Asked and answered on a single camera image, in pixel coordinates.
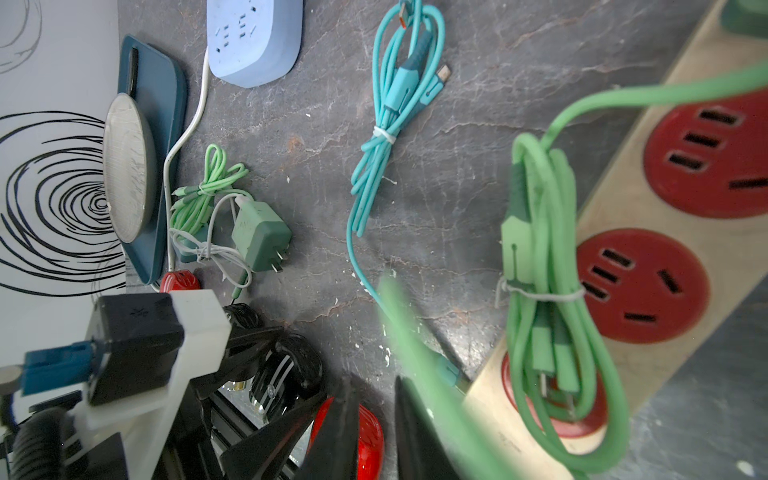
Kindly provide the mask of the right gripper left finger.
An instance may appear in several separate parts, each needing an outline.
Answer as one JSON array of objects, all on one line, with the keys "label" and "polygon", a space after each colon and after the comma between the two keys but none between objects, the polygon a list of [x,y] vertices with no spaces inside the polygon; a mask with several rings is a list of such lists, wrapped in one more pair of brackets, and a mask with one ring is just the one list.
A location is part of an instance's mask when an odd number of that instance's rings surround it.
[{"label": "right gripper left finger", "polygon": [[300,479],[355,479],[359,437],[359,395],[343,383],[321,429],[295,475]]}]

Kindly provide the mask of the beige power strip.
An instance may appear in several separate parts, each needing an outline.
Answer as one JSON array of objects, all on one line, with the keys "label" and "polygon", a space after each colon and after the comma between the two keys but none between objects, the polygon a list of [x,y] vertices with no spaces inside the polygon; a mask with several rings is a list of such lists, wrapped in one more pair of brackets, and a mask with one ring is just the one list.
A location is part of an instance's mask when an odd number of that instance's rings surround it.
[{"label": "beige power strip", "polygon": [[[767,61],[767,38],[733,34],[714,1],[665,83]],[[586,304],[635,413],[767,275],[767,86],[640,116],[585,202],[577,229]],[[523,478],[571,479],[526,431],[506,340],[465,405]]]}]

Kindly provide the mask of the teal cable pink charger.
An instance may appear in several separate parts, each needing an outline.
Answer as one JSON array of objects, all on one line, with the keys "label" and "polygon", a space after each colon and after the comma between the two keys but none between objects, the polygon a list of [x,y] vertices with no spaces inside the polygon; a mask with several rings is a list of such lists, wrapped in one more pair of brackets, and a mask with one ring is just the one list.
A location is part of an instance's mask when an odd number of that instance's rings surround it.
[{"label": "teal cable pink charger", "polygon": [[400,1],[383,17],[375,35],[371,64],[374,125],[361,145],[362,158],[351,178],[354,197],[346,226],[349,262],[361,286],[382,307],[381,298],[363,273],[353,239],[367,227],[377,193],[399,134],[442,92],[451,76],[442,62],[446,24],[438,7]]}]

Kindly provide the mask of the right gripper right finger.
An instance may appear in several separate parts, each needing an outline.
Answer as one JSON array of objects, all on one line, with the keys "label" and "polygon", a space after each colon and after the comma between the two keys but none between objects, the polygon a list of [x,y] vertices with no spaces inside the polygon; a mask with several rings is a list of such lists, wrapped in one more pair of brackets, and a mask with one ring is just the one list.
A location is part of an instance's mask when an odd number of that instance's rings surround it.
[{"label": "right gripper right finger", "polygon": [[395,431],[399,479],[458,479],[414,382],[395,381]]}]

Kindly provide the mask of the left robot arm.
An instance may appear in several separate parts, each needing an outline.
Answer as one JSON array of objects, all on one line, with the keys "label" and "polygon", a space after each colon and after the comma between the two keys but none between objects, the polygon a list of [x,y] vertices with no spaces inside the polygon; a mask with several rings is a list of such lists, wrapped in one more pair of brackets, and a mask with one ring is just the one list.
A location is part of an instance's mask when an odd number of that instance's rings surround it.
[{"label": "left robot arm", "polygon": [[[183,341],[184,331],[176,325],[123,337],[104,333],[69,346],[29,352],[21,389],[32,394],[86,382],[92,389],[92,404],[108,406],[168,386]],[[187,385],[154,478],[276,479],[300,428],[308,426],[324,401],[321,362],[302,336],[273,328],[237,328],[231,344],[219,371]],[[228,437],[218,425],[238,413],[218,405],[215,388],[251,367],[259,370],[252,391],[265,393],[261,405],[269,422],[290,420],[274,439],[268,438],[266,426]],[[42,404],[19,427],[12,478],[127,478],[126,436],[111,434],[85,448],[74,427],[73,408],[80,400],[75,391]]]}]

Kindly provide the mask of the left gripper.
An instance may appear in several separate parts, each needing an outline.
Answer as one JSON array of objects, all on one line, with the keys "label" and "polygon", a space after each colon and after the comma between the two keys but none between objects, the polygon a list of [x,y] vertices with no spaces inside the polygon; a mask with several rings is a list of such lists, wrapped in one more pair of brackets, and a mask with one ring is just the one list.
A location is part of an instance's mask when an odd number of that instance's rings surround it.
[{"label": "left gripper", "polygon": [[291,454],[326,399],[319,393],[265,423],[249,399],[256,365],[286,330],[234,328],[217,371],[189,384],[156,479],[289,479]]}]

